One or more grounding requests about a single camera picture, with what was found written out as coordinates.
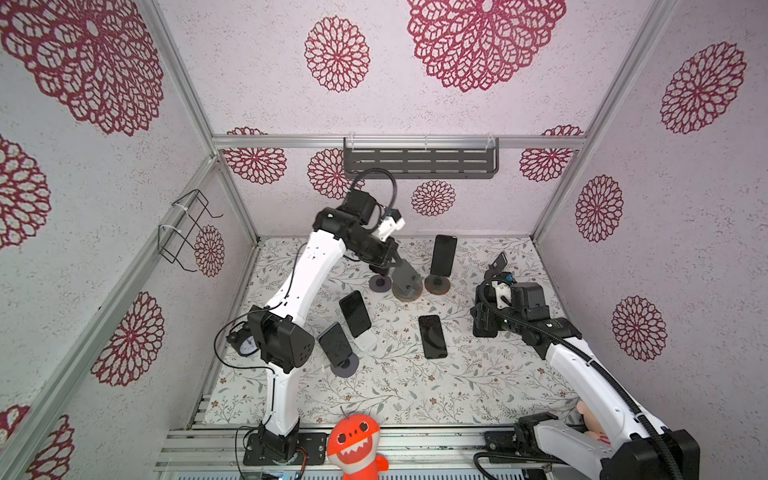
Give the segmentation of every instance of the round stand base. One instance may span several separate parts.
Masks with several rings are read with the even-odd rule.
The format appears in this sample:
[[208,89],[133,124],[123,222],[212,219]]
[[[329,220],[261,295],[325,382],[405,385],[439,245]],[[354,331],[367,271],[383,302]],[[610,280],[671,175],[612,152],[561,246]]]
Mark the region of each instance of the round stand base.
[[413,290],[411,292],[410,296],[407,296],[404,294],[400,288],[397,287],[394,283],[392,284],[392,295],[395,296],[396,299],[400,300],[401,302],[412,302],[413,300],[418,299],[422,292],[424,291],[424,286],[421,282],[418,282],[416,285],[413,286]]
[[349,355],[349,357],[347,357],[346,360],[344,360],[344,363],[342,363],[340,366],[331,365],[331,372],[333,372],[333,375],[335,376],[348,379],[350,376],[355,374],[359,365],[360,358],[352,353]]
[[377,293],[389,292],[389,289],[392,288],[392,279],[377,273],[371,277],[371,280],[368,280],[368,286]]
[[447,276],[430,275],[424,279],[424,288],[432,295],[445,295],[451,289],[451,280]]

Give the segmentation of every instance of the metal bracket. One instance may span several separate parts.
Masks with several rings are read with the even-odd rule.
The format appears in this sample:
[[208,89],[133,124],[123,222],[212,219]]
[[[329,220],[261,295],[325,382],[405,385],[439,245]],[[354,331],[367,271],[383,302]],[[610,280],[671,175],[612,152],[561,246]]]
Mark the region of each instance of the metal bracket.
[[[354,178],[369,168],[389,170],[395,178],[482,178],[498,172],[498,138],[489,138],[485,148],[363,148],[350,147],[344,138],[344,173]],[[381,174],[370,178],[384,178]]]
[[[515,438],[515,430],[498,430],[495,432],[486,432],[483,434],[485,439],[485,448],[489,452],[508,453],[516,455],[518,452],[518,443]],[[489,458],[490,463],[509,463],[509,460],[503,458]]]

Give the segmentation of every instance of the mounting plate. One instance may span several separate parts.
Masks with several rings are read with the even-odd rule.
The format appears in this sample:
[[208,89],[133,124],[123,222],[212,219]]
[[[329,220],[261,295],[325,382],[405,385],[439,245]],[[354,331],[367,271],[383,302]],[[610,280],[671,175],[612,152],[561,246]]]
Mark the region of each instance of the mounting plate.
[[[307,465],[322,465],[326,461],[326,444],[328,435],[326,433],[300,433],[299,447],[306,450]],[[257,467],[261,465],[278,465],[275,456],[260,441],[258,435],[249,435],[246,446],[243,465]],[[301,465],[304,462],[304,456],[296,449],[296,455],[287,464]]]
[[[395,178],[493,178],[498,172],[498,138],[487,148],[355,148],[344,139],[344,173],[354,178],[369,168],[383,168]],[[368,178],[386,178],[370,174]]]
[[[515,430],[498,430],[495,432],[486,432],[483,434],[485,439],[485,448],[493,453],[508,453],[514,455],[517,453],[517,442],[515,441]],[[503,458],[489,458],[490,463],[509,463],[509,460]]]

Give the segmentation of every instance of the black smartphone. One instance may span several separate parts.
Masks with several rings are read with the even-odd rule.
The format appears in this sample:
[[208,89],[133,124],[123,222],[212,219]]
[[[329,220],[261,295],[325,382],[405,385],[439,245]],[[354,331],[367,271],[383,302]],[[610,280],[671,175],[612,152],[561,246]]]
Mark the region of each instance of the black smartphone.
[[320,333],[317,341],[333,366],[340,366],[344,360],[352,355],[352,346],[346,339],[339,322],[334,322],[323,333]]
[[448,356],[445,348],[445,337],[442,336],[442,325],[437,315],[419,317],[419,328],[422,331],[422,346],[424,357],[427,359],[444,359]]
[[453,257],[456,254],[456,237],[438,235],[435,237],[435,249],[432,251],[432,266],[429,273],[436,276],[451,276]]
[[362,294],[358,290],[339,300],[339,306],[353,337],[357,338],[371,328],[371,317],[368,316]]

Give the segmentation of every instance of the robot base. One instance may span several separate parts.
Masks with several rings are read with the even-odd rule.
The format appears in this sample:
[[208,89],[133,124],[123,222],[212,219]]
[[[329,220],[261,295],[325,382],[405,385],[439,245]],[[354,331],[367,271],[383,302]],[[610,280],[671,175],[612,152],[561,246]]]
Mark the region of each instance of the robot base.
[[300,433],[299,445],[296,454],[287,462],[282,463],[277,459],[260,440],[258,435],[249,435],[248,443],[243,457],[243,465],[256,467],[261,465],[301,465],[304,462],[304,454],[299,450],[306,450],[307,465],[322,465],[326,461],[326,443],[328,435],[325,433]]

